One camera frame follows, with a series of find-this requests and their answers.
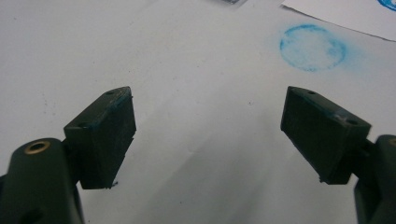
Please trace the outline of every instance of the small hole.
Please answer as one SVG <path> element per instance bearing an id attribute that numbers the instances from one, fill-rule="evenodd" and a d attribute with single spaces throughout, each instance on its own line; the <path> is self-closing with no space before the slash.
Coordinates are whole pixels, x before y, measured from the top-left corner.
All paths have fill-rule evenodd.
<path id="1" fill-rule="evenodd" d="M 34 224 L 43 218 L 44 214 L 40 209 L 34 209 L 22 216 L 20 224 Z"/>
<path id="2" fill-rule="evenodd" d="M 37 143 L 37 144 L 32 145 L 29 149 L 31 151 L 36 151 L 36 150 L 43 148 L 44 146 L 45 146 L 44 143 Z"/>
<path id="3" fill-rule="evenodd" d="M 28 155 L 33 155 L 33 154 L 37 154 L 40 153 L 44 150 L 46 150 L 47 148 L 50 147 L 50 142 L 49 141 L 40 141 L 40 142 L 35 142 L 31 145 L 29 145 L 24 152 Z"/>
<path id="4" fill-rule="evenodd" d="M 358 124 L 358 122 L 356 120 L 353 120 L 353 119 L 347 119 L 346 122 L 348 122 L 348 123 L 350 123 L 352 125 L 357 125 Z"/>

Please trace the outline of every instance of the screw hole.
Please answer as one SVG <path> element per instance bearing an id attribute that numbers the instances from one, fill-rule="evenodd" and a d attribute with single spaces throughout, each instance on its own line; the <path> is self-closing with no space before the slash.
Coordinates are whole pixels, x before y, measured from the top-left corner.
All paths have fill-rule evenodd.
<path id="1" fill-rule="evenodd" d="M 30 150 L 36 151 L 36 150 L 43 148 L 44 146 L 45 146 L 44 143 L 36 143 L 30 147 Z"/>
<path id="2" fill-rule="evenodd" d="M 40 221 L 44 216 L 44 213 L 40 209 L 34 209 L 27 212 L 21 218 L 20 224 L 34 224 Z"/>
<path id="3" fill-rule="evenodd" d="M 46 150 L 49 147 L 50 147 L 50 142 L 48 142 L 48 141 L 35 142 L 35 143 L 29 145 L 25 149 L 25 153 L 28 155 L 37 154 L 37 153 L 40 153 L 40 152 Z"/>

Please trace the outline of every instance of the blue circle mark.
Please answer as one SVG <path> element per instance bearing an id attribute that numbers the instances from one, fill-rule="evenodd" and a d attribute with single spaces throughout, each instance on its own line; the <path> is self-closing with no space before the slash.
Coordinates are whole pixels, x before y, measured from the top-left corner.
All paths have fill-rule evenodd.
<path id="1" fill-rule="evenodd" d="M 330 32 L 312 24 L 290 28 L 279 48 L 288 64 L 309 72 L 334 68 L 345 59 L 347 51 Z"/>
<path id="2" fill-rule="evenodd" d="M 382 6 L 387 7 L 390 10 L 396 11 L 396 1 L 395 0 L 378 0 L 378 2 Z"/>

